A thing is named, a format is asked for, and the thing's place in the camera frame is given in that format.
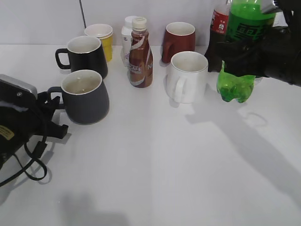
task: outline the white bottle cap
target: white bottle cap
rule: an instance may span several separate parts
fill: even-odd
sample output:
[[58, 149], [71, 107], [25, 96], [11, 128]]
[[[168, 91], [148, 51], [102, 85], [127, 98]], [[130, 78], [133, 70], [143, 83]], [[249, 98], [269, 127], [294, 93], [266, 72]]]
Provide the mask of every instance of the white bottle cap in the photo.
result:
[[132, 26], [134, 31], [142, 32], [146, 30], [146, 18], [136, 17], [133, 19]]
[[135, 18], [137, 18], [137, 16], [127, 16], [124, 19], [124, 25], [125, 25], [125, 27], [128, 28], [128, 29], [132, 29], [132, 21]]

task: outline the mug rim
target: mug rim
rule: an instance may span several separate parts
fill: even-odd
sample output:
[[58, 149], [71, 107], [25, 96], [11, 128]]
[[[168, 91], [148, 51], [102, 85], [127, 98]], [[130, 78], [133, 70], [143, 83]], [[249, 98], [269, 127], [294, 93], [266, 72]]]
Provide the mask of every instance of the mug rim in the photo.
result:
[[[77, 73], [81, 73], [83, 71], [86, 71], [86, 72], [93, 72], [94, 74], [97, 74], [99, 77], [100, 77], [100, 82], [98, 84], [97, 87], [95, 87], [93, 90], [87, 92], [87, 93], [71, 93], [71, 92], [68, 92], [66, 91], [66, 89], [63, 87], [63, 83], [64, 81], [67, 79], [67, 78], [70, 78], [70, 77], [73, 77], [74, 74], [77, 74]], [[78, 70], [78, 71], [74, 71], [74, 72], [71, 72], [70, 74], [68, 74], [68, 76], [66, 78], [63, 79], [62, 83], [61, 83], [61, 89], [63, 90], [63, 92], [67, 93], [67, 94], [70, 94], [70, 95], [75, 95], [75, 96], [82, 96], [82, 95], [86, 95], [88, 93], [92, 93], [93, 91], [95, 91], [96, 89], [98, 89], [100, 87], [100, 85], [102, 84], [103, 82], [103, 78], [101, 76], [100, 73], [96, 72], [96, 71], [93, 71], [93, 70], [88, 70], [88, 69], [84, 69], [84, 70]]]
[[[93, 50], [88, 51], [88, 52], [75, 52], [75, 51], [70, 50], [69, 45], [71, 44], [71, 42], [73, 42], [73, 41], [75, 41], [75, 40], [77, 40], [77, 39], [83, 39], [83, 38], [85, 38], [85, 39], [86, 39], [86, 38], [89, 38], [89, 39], [92, 38], [92, 39], [94, 39], [94, 40], [97, 40], [97, 41], [98, 41], [98, 46], [97, 46], [96, 48], [94, 48]], [[79, 37], [75, 37], [75, 38], [71, 39], [71, 40], [67, 43], [67, 49], [68, 49], [68, 51], [70, 51], [70, 52], [72, 52], [72, 53], [75, 53], [75, 54], [86, 54], [86, 53], [92, 53], [93, 51], [99, 49], [99, 48], [101, 47], [101, 45], [102, 45], [102, 42], [101, 42], [97, 37], [94, 37], [94, 36], [88, 36], [88, 35], [83, 35], [83, 36], [79, 36]]]
[[[207, 62], [206, 67], [204, 67], [204, 68], [201, 69], [201, 70], [194, 71], [194, 72], [184, 71], [184, 70], [182, 70], [182, 69], [176, 67], [176, 66], [174, 65], [174, 63], [173, 63], [174, 58], [175, 58], [177, 55], [187, 54], [187, 53], [190, 53], [190, 54], [196, 54], [196, 55], [202, 56], [202, 58], [205, 59], [206, 62]], [[174, 54], [173, 57], [171, 58], [170, 62], [171, 62], [171, 64], [172, 64], [172, 66], [173, 66], [176, 70], [181, 71], [181, 72], [184, 72], [184, 73], [198, 73], [198, 72], [202, 72], [202, 71], [204, 71], [204, 70], [206, 70], [206, 69], [208, 68], [208, 60], [207, 60], [207, 58], [206, 58], [203, 54], [200, 54], [200, 53], [194, 52], [194, 51], [183, 51], [183, 52], [176, 53], [176, 54]]]
[[[175, 34], [175, 33], [172, 33], [172, 32], [170, 32], [170, 31], [168, 30], [168, 28], [167, 28], [168, 26], [170, 26], [170, 25], [172, 25], [172, 24], [186, 24], [186, 25], [192, 26], [192, 27], [193, 27], [193, 32], [191, 32], [191, 33], [189, 33], [189, 34]], [[167, 31], [168, 33], [172, 34], [172, 35], [175, 35], [175, 36], [188, 36], [188, 35], [192, 35], [193, 33], [195, 33], [195, 32], [196, 32], [196, 28], [195, 28], [195, 26], [193, 26], [192, 24], [189, 24], [189, 23], [187, 23], [187, 22], [180, 22], [180, 21], [178, 21], [178, 22], [172, 22], [172, 23], [168, 24], [168, 25], [166, 26], [166, 31]]]

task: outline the white bottle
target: white bottle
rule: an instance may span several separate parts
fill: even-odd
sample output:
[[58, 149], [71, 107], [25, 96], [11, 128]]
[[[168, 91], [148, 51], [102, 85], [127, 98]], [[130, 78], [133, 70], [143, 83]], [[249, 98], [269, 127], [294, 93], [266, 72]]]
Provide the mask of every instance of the white bottle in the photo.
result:
[[132, 20], [136, 18], [136, 16], [128, 16], [125, 18], [125, 25], [122, 27], [122, 60], [125, 67], [129, 66], [128, 58], [130, 56], [130, 50], [132, 46]]

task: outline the coffee bottle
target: coffee bottle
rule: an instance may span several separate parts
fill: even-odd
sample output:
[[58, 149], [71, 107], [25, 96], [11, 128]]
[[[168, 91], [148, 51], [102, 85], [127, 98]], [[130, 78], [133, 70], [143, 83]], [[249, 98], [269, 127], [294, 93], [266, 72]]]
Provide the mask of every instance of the coffee bottle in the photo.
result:
[[145, 88], [152, 83], [152, 53], [149, 45], [147, 20], [136, 17], [132, 21], [132, 47], [129, 56], [130, 82], [138, 88]]

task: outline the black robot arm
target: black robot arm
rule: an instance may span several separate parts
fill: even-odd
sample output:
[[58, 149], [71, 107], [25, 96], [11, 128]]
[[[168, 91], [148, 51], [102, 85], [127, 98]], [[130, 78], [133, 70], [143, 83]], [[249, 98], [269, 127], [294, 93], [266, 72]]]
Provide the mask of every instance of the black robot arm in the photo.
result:
[[251, 74], [301, 86], [301, 1], [269, 1], [271, 7], [263, 12], [282, 10], [288, 27], [274, 27], [256, 43], [251, 39], [218, 43], [217, 54], [225, 61], [225, 72], [237, 77]]

